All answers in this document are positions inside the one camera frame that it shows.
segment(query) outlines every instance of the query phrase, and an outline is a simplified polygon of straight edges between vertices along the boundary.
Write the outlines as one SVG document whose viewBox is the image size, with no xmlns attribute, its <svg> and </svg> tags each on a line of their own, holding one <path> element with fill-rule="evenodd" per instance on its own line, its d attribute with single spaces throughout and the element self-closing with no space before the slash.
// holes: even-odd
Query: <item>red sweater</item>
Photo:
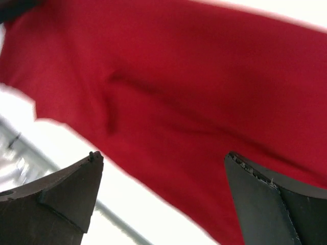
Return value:
<svg viewBox="0 0 327 245">
<path fill-rule="evenodd" d="M 48 0 L 7 24 L 0 81 L 222 245 L 243 243 L 229 151 L 327 187 L 326 33 L 187 0 Z"/>
</svg>

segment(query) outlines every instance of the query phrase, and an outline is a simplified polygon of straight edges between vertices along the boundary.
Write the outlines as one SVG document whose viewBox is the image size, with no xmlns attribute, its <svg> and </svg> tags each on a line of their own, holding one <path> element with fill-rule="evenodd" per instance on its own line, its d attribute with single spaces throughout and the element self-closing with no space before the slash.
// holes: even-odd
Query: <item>red sleeve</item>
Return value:
<svg viewBox="0 0 327 245">
<path fill-rule="evenodd" d="M 7 25 L 0 79 L 222 245 L 239 245 L 229 151 L 327 187 L 326 68 L 326 33 L 254 14 L 48 0 Z"/>
</svg>

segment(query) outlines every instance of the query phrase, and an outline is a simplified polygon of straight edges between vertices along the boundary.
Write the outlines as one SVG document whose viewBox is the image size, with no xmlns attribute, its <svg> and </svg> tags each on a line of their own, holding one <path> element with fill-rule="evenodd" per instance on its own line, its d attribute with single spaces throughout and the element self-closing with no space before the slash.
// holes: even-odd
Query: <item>red fabric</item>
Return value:
<svg viewBox="0 0 327 245">
<path fill-rule="evenodd" d="M 327 187 L 327 36 L 186 0 L 48 0 L 7 24 L 1 81 L 222 245 L 231 150 Z"/>
</svg>

